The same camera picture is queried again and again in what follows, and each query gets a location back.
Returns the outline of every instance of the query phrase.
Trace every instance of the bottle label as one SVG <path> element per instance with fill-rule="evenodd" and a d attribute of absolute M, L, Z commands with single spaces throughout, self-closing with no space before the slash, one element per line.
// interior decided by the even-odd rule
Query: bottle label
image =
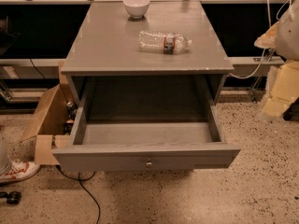
<path fill-rule="evenodd" d="M 164 53 L 172 54 L 176 45 L 176 34 L 168 34 L 164 36 Z"/>

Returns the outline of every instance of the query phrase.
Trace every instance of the bowl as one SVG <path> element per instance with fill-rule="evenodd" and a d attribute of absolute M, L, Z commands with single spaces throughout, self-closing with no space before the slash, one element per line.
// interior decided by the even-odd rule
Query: bowl
<path fill-rule="evenodd" d="M 134 19 L 140 19 L 149 9 L 150 0 L 123 0 L 124 8 Z"/>

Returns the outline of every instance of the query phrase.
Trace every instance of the person's foot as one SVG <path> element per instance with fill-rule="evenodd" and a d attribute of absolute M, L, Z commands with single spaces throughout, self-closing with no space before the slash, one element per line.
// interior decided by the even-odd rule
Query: person's foot
<path fill-rule="evenodd" d="M 0 175 L 0 184 L 23 181 L 35 175 L 40 168 L 32 161 L 13 161 L 10 171 L 4 175 Z"/>

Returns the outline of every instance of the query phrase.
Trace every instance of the cardboard box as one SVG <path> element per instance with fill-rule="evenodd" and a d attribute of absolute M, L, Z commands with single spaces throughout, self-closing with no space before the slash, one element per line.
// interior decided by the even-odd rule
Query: cardboard box
<path fill-rule="evenodd" d="M 59 63 L 59 73 L 63 62 Z M 66 147 L 69 136 L 64 135 L 64 124 L 69 120 L 66 104 L 73 101 L 65 76 L 60 84 L 45 91 L 31 117 L 21 140 L 36 138 L 35 163 L 59 165 L 52 154 L 54 148 Z"/>

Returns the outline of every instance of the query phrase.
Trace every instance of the terrazzo floor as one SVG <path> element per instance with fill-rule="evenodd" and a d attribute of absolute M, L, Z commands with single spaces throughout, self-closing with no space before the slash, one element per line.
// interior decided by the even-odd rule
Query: terrazzo floor
<path fill-rule="evenodd" d="M 259 104 L 231 101 L 217 104 L 228 143 L 241 147 L 230 168 L 96 173 L 83 185 L 101 206 L 100 223 L 299 223 L 299 122 L 265 122 L 257 117 Z M 20 142 L 30 117 L 0 116 L 13 159 L 34 157 L 34 140 Z M 93 199 L 53 166 L 42 166 L 26 181 L 0 186 L 0 191 L 13 190 L 22 193 L 21 202 L 0 200 L 0 223 L 96 223 Z"/>

